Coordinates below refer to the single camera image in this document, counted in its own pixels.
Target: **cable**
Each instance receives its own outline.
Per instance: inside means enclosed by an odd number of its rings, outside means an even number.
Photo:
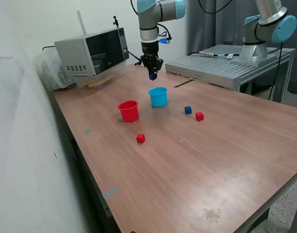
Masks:
[[[135,10],[135,8],[134,8],[134,6],[133,6],[133,2],[132,2],[132,0],[130,0],[130,3],[131,3],[131,6],[132,6],[133,11],[136,13],[136,15],[138,15],[137,11]]]
[[[198,0],[198,3],[199,3],[199,5],[200,5],[200,7],[202,8],[202,10],[203,10],[205,13],[210,14],[210,15],[214,15],[214,14],[220,12],[220,11],[223,10],[225,7],[227,7],[231,2],[232,2],[232,0],[229,0],[229,2],[225,4],[225,6],[223,6],[221,9],[217,10],[216,12],[207,12],[207,11],[203,8],[203,6],[202,6],[200,0]]]
[[[168,33],[168,39],[171,40],[172,37],[170,35],[170,32],[169,32],[168,28],[166,28],[163,24],[160,24],[160,23],[157,23],[157,25],[163,27],[167,31],[167,33]]]
[[[129,53],[132,57],[134,57],[135,59],[137,59],[138,61],[141,61],[140,58],[138,58],[137,56],[133,55],[131,52],[128,51],[128,53]]]
[[[53,48],[53,47],[56,47],[56,46],[54,46],[54,45],[53,45],[53,46],[45,46],[45,47],[42,48],[42,51],[43,51],[44,49],[47,49],[47,48]]]
[[[281,46],[280,46],[280,55],[279,55],[278,66],[277,66],[277,70],[276,70],[276,74],[275,74],[274,83],[273,83],[273,85],[272,85],[272,87],[271,87],[271,90],[270,90],[270,94],[269,94],[268,100],[270,100],[271,93],[273,92],[274,86],[275,86],[275,84],[276,84],[277,75],[278,75],[278,72],[279,72],[280,62],[281,62],[282,46],[283,46],[283,43],[281,43]]]
[[[163,33],[158,34],[158,35],[161,36],[161,37],[164,37],[164,36],[166,36],[167,34],[168,34],[167,32],[163,32]]]
[[[105,59],[103,59],[103,58],[91,58],[91,60],[102,60],[102,61],[104,61],[106,64],[108,64],[108,62],[105,60]]]
[[[134,8],[134,5],[133,5],[132,0],[130,0],[130,3],[131,3],[131,7],[132,7],[133,11],[136,13],[136,15],[138,15],[137,11]],[[169,32],[168,28],[166,28],[163,24],[160,24],[160,23],[157,23],[157,25],[163,27],[167,31],[167,33],[168,33],[168,39],[171,40],[172,37],[170,35],[170,32]]]
[[[199,54],[199,52],[190,52],[187,56],[192,55],[192,54]]]
[[[204,56],[208,56],[208,57],[227,57],[229,55],[229,53],[215,54],[215,53],[205,53],[205,52],[200,51],[200,52],[190,52],[187,56],[192,55],[192,54],[199,54],[199,55],[204,55]],[[240,54],[234,53],[232,56],[239,57]]]

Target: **floor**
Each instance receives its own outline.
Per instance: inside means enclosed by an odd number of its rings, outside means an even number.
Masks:
[[[269,91],[259,95],[268,98]],[[287,93],[285,104],[297,107],[297,95]],[[269,217],[251,233],[287,233],[297,210],[297,182],[270,208]]]

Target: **light blue joint cover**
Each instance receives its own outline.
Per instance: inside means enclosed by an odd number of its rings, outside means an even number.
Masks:
[[[272,42],[282,43],[288,40],[294,33],[297,26],[297,19],[295,16],[285,17],[276,27],[271,37]]]
[[[185,0],[176,0],[176,19],[185,15]]]
[[[155,4],[156,4],[156,0],[138,0],[137,1],[138,13],[147,11]]]
[[[244,26],[246,26],[248,23],[256,20],[256,19],[259,19],[261,17],[261,15],[257,15],[257,16],[250,16],[248,18],[245,19],[245,24]]]

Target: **small block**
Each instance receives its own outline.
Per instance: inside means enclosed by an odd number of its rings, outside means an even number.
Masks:
[[[190,106],[185,107],[185,114],[192,114],[192,108]]]
[[[144,141],[145,141],[144,134],[143,133],[138,134],[138,136],[137,136],[137,142],[138,143],[144,143]]]
[[[204,115],[203,115],[203,113],[196,113],[196,120],[197,120],[197,121],[204,120]]]

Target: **black cable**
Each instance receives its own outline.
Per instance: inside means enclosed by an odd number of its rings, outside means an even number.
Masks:
[[[54,46],[54,45],[53,45],[53,46],[45,46],[45,47],[42,48],[42,51],[43,51],[44,49],[52,48],[52,47],[56,47],[56,46]]]
[[[137,11],[135,10],[135,8],[134,8],[134,6],[133,6],[133,2],[132,2],[132,0],[130,0],[130,3],[131,3],[131,6],[132,6],[133,11],[136,13],[136,15],[138,15]]]
[[[130,0],[130,3],[131,3],[131,7],[132,7],[133,11],[136,13],[136,15],[138,15],[137,11],[134,8],[134,5],[133,5],[132,0]],[[167,33],[168,33],[168,39],[171,40],[172,37],[170,35],[170,32],[169,32],[168,28],[166,28],[163,24],[160,24],[160,23],[157,23],[157,25],[163,27],[167,31]]]
[[[277,70],[276,70],[276,74],[275,74],[274,83],[273,83],[273,85],[272,85],[272,87],[271,87],[271,90],[270,90],[270,94],[269,94],[268,100],[270,100],[271,93],[273,92],[274,86],[275,86],[275,84],[276,84],[277,75],[278,75],[279,68],[280,68],[281,56],[282,56],[282,46],[283,46],[283,43],[281,43],[281,46],[280,46],[280,55],[279,55],[278,66],[277,66]]]
[[[192,55],[192,54],[199,54],[199,52],[190,52],[187,56]]]
[[[138,58],[137,56],[133,55],[131,52],[128,51],[128,53],[129,53],[132,57],[134,57],[135,59],[137,59],[138,61],[141,61],[140,58]]]
[[[102,60],[102,61],[104,61],[106,64],[108,64],[108,62],[107,62],[105,59],[100,58],[100,57],[91,58],[91,60]]]
[[[168,33],[168,39],[171,40],[172,37],[170,35],[170,32],[169,32],[168,28],[166,28],[163,24],[160,24],[160,23],[157,23],[157,25],[163,27],[167,31],[167,33]]]
[[[198,0],[198,3],[199,3],[199,5],[200,5],[200,7],[202,8],[202,10],[203,10],[205,13],[210,14],[210,15],[214,15],[214,14],[220,12],[220,11],[223,10],[225,7],[227,7],[231,2],[232,2],[232,0],[229,0],[229,2],[226,3],[225,6],[223,6],[221,9],[217,10],[216,12],[207,12],[207,11],[203,8],[203,6],[202,6],[200,0]]]
[[[163,36],[166,36],[168,33],[167,32],[163,32],[161,34],[158,34],[159,36],[163,37]]]

